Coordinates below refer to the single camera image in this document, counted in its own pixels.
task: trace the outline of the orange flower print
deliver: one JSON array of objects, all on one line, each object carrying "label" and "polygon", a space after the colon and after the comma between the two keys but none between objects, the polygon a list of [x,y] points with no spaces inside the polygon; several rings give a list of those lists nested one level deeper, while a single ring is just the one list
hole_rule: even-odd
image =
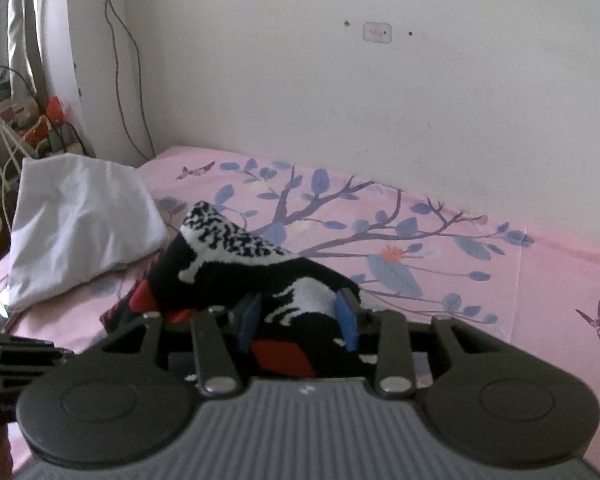
[{"label": "orange flower print", "polygon": [[391,262],[392,264],[399,264],[402,260],[402,249],[387,245],[380,251],[380,257],[386,261]]}]

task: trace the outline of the black circular pad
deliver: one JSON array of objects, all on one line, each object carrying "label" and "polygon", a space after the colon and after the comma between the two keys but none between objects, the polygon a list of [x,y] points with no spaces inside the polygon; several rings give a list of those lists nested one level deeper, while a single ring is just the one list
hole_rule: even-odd
[{"label": "black circular pad", "polygon": [[164,447],[189,421],[190,394],[168,372],[132,354],[85,357],[18,400],[22,434],[43,460],[74,469],[130,463]]},{"label": "black circular pad", "polygon": [[582,382],[523,352],[465,355],[436,380],[424,408],[448,444],[511,468],[580,455],[600,419],[596,397]]}]

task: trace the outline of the blue leaf print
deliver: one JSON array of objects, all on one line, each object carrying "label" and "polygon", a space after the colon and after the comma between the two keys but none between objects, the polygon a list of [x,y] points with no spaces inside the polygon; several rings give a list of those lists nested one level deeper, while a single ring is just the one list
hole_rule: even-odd
[{"label": "blue leaf print", "polygon": [[295,189],[296,187],[300,187],[300,184],[302,184],[302,175],[295,176],[289,183],[289,189]]},{"label": "blue leaf print", "polygon": [[422,297],[422,289],[409,267],[385,261],[379,254],[370,254],[366,262],[375,279],[386,288],[411,298]]},{"label": "blue leaf print", "polygon": [[170,213],[172,215],[177,215],[178,213],[182,212],[184,210],[184,208],[186,208],[187,203],[186,202],[182,202],[181,204],[177,205],[176,207],[174,207]]},{"label": "blue leaf print", "polygon": [[502,235],[502,238],[511,245],[517,245],[520,247],[529,247],[536,243],[531,236],[523,233],[522,231],[507,231]]},{"label": "blue leaf print", "polygon": [[356,220],[355,222],[353,222],[351,228],[357,233],[363,233],[367,229],[369,229],[369,222],[367,222],[366,220]]},{"label": "blue leaf print", "polygon": [[450,292],[442,298],[442,308],[448,312],[459,310],[461,305],[462,298],[460,297],[460,294],[456,294],[455,292]]},{"label": "blue leaf print", "polygon": [[504,251],[501,248],[499,248],[497,245],[487,244],[487,247],[491,249],[492,253],[504,254]]},{"label": "blue leaf print", "polygon": [[251,171],[251,170],[255,170],[258,167],[258,163],[256,162],[255,158],[250,158],[249,160],[247,160],[247,163],[244,165],[244,168],[242,168],[243,171]]},{"label": "blue leaf print", "polygon": [[214,203],[216,205],[221,205],[229,200],[234,195],[234,186],[231,184],[227,184],[226,186],[222,186],[218,192],[216,193],[216,197],[214,198]]},{"label": "blue leaf print", "polygon": [[407,247],[407,249],[404,251],[405,253],[417,253],[419,250],[421,250],[422,248],[422,244],[411,244],[409,247]]},{"label": "blue leaf print", "polygon": [[220,164],[220,169],[224,171],[240,170],[240,164],[237,162],[223,162]]},{"label": "blue leaf print", "polygon": [[480,305],[469,305],[464,307],[462,314],[467,317],[474,317],[480,314],[482,307]]},{"label": "blue leaf print", "polygon": [[322,222],[322,225],[327,229],[346,229],[347,226],[342,222],[336,222],[335,220],[329,220],[328,222]]},{"label": "blue leaf print", "polygon": [[454,236],[456,245],[476,260],[491,260],[491,253],[480,242],[468,236]]},{"label": "blue leaf print", "polygon": [[486,272],[480,272],[479,270],[474,270],[474,272],[469,272],[467,276],[474,280],[474,282],[488,282],[491,279],[491,275]]},{"label": "blue leaf print", "polygon": [[164,211],[171,211],[174,207],[178,206],[178,199],[173,196],[166,196],[158,200],[158,209]]},{"label": "blue leaf print", "polygon": [[277,170],[288,170],[289,168],[291,168],[291,164],[289,164],[288,162],[281,162],[279,160],[274,160],[271,165],[276,168]]},{"label": "blue leaf print", "polygon": [[311,191],[316,195],[319,195],[320,193],[328,191],[330,186],[331,181],[327,170],[315,170],[314,176],[311,178]]},{"label": "blue leaf print", "polygon": [[260,176],[264,180],[269,180],[270,178],[275,177],[278,174],[276,170],[272,170],[271,168],[261,168]]},{"label": "blue leaf print", "polygon": [[118,290],[118,283],[113,278],[101,278],[91,284],[91,295],[94,298],[108,298]]},{"label": "blue leaf print", "polygon": [[428,215],[433,211],[429,204],[425,204],[424,202],[420,202],[419,204],[412,205],[409,210],[412,213],[416,213],[418,215]]},{"label": "blue leaf print", "polygon": [[418,232],[418,221],[414,216],[407,218],[400,222],[396,228],[395,233],[402,238],[410,238]]},{"label": "blue leaf print", "polygon": [[258,198],[263,198],[264,200],[277,200],[280,198],[280,196],[277,193],[274,193],[272,191],[268,193],[260,193],[256,196]]},{"label": "blue leaf print", "polygon": [[286,240],[286,229],[282,222],[275,222],[265,229],[262,234],[265,240],[272,244],[282,245]]},{"label": "blue leaf print", "polygon": [[386,211],[381,209],[376,213],[376,222],[379,224],[386,224],[388,219],[389,217],[387,216]]}]

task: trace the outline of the blue gripper pad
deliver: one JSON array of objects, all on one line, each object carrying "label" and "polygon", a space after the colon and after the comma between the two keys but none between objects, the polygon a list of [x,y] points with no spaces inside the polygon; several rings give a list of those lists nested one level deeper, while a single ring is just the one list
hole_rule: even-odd
[{"label": "blue gripper pad", "polygon": [[258,329],[260,312],[262,310],[262,296],[257,294],[240,318],[240,330],[238,331],[238,352],[246,353]]},{"label": "blue gripper pad", "polygon": [[336,320],[340,325],[340,332],[348,352],[358,350],[358,318],[353,313],[349,302],[340,291],[336,293],[334,303]]}]

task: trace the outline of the red object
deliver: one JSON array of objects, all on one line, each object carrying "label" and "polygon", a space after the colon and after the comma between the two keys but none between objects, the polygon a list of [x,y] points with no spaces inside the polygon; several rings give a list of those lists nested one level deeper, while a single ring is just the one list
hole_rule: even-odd
[{"label": "red object", "polygon": [[58,96],[54,95],[49,99],[49,104],[46,106],[46,116],[53,126],[58,126],[58,124],[66,122],[64,112],[62,111],[62,104],[60,103]]},{"label": "red object", "polygon": [[309,359],[295,343],[259,339],[251,343],[251,351],[264,370],[289,377],[316,376]]},{"label": "red object", "polygon": [[32,148],[35,148],[40,142],[46,139],[46,134],[48,131],[49,122],[44,117],[40,117],[35,126],[33,126],[26,134],[24,134],[24,141]]},{"label": "red object", "polygon": [[149,282],[147,280],[142,280],[139,283],[138,288],[136,288],[133,296],[129,300],[129,308],[138,314],[158,310],[158,304],[155,302],[154,295],[149,288]]}]

